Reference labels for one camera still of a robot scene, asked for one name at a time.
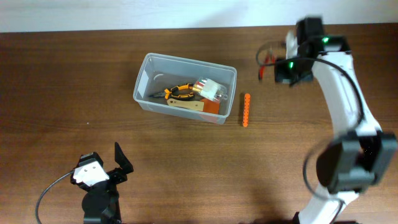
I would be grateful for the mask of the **red handled small pliers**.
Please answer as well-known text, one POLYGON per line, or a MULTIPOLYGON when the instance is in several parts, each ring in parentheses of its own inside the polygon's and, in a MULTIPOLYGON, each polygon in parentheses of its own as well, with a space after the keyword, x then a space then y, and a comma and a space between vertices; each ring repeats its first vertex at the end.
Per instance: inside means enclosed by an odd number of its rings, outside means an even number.
MULTIPOLYGON (((264 61, 262 63, 264 64, 271 64, 271 63, 275 63, 276 59, 275 59, 275 55, 273 53, 272 49, 267 50, 266 56, 264 58, 264 61)), ((262 81, 264 78, 264 73, 265 73, 265 66, 261 66, 258 70, 258 80, 262 81)))

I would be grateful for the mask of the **orange perforated strip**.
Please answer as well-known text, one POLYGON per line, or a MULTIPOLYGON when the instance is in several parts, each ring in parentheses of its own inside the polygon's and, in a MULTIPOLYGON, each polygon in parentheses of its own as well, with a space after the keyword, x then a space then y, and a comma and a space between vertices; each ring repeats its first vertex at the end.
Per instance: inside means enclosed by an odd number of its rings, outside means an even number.
POLYGON ((251 95, 246 93, 244 95, 244 109, 243 109, 243 126, 246 128, 249 121, 249 109, 250 109, 251 95))

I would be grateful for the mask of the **orange black long-nose pliers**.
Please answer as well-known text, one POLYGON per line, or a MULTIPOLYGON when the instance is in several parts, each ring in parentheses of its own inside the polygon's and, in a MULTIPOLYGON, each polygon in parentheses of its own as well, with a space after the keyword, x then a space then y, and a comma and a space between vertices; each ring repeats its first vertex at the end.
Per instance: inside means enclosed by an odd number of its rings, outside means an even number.
POLYGON ((188 101, 195 97, 193 92, 193 84, 185 83, 181 85, 174 86, 172 88, 166 88, 158 93, 150 95, 151 98, 165 98, 166 100, 175 99, 188 101))

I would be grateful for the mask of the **clear box of coloured bits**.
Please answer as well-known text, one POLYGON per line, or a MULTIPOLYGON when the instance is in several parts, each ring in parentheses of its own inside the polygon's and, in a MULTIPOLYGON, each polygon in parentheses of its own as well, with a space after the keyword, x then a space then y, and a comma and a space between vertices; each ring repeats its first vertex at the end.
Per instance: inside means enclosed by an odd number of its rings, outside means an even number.
POLYGON ((222 100, 228 99, 227 88, 209 78, 200 78, 194 84, 192 90, 200 96, 219 103, 222 100))

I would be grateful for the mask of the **orange scraper wooden handle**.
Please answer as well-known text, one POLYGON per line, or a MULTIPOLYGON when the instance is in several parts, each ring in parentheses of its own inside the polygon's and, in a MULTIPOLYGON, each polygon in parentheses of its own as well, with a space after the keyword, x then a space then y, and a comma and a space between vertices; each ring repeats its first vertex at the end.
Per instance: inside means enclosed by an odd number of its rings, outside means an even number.
POLYGON ((203 98, 182 101, 169 99, 167 105, 159 106, 156 112, 182 118, 202 120, 209 123, 224 124, 226 116, 219 114, 220 104, 203 98))

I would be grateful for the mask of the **clear plastic container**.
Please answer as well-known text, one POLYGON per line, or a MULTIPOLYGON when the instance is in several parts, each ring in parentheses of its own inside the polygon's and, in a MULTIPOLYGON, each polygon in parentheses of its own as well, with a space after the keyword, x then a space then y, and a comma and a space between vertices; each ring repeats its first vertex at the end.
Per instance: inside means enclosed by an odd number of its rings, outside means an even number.
POLYGON ((149 53, 133 97, 147 111, 223 124, 233 105, 236 78, 233 67, 149 53))

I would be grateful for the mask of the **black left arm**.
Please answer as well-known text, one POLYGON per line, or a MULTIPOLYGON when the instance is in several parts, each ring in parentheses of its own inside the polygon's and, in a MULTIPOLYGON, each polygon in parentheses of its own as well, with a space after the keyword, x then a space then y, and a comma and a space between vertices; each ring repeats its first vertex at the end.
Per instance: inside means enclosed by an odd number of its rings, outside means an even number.
POLYGON ((99 154, 91 152, 80 157, 72 172, 70 182, 86 191, 81 203, 84 223, 122 222, 117 185, 127 181, 127 175, 134 168, 117 142, 114 143, 114 160, 119 166, 106 172, 99 154))

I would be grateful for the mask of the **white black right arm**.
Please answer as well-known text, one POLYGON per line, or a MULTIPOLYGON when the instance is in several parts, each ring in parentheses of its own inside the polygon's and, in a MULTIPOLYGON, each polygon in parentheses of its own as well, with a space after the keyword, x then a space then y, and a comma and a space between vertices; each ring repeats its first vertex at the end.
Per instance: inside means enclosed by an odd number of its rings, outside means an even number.
POLYGON ((370 112, 342 35, 327 35, 320 17, 306 17, 286 36, 286 58, 277 59, 275 82, 296 85, 317 80, 331 116, 334 138, 318 156, 318 186, 293 223, 334 223, 370 186, 378 184, 397 138, 382 131, 370 112))

